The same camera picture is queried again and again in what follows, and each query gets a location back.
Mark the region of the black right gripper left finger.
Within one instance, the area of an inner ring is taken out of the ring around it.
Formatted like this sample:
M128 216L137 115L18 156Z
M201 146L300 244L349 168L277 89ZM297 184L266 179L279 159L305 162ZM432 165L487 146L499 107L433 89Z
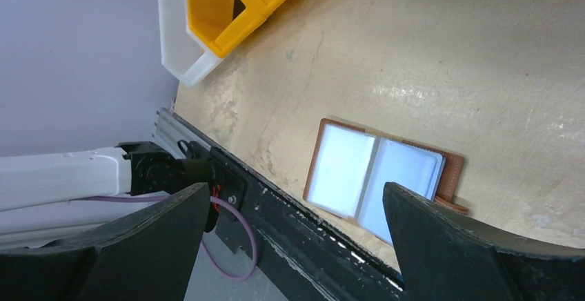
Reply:
M183 300L210 209L206 184L37 248L1 252L2 300Z

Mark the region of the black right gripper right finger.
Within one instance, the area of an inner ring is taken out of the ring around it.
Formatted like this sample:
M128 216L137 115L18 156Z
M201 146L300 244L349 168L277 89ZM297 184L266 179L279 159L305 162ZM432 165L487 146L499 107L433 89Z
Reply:
M383 205L409 300L583 300L584 250L501 230L388 182Z

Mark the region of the brown leather card holder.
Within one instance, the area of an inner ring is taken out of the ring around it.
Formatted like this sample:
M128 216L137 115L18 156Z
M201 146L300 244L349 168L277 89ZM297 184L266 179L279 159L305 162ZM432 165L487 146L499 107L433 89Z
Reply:
M468 209L454 201L464 164L456 153L323 118L303 199L392 244L384 185L398 183L466 215Z

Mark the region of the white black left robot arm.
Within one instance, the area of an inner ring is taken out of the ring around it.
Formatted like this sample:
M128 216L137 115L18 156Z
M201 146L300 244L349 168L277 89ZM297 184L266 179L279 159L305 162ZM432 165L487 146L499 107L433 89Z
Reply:
M187 0L159 0L163 66L192 86L220 63L187 31ZM1 159L1 210L68 200L142 202L145 195L209 182L212 164L190 153L176 159L152 142L126 142L75 153Z

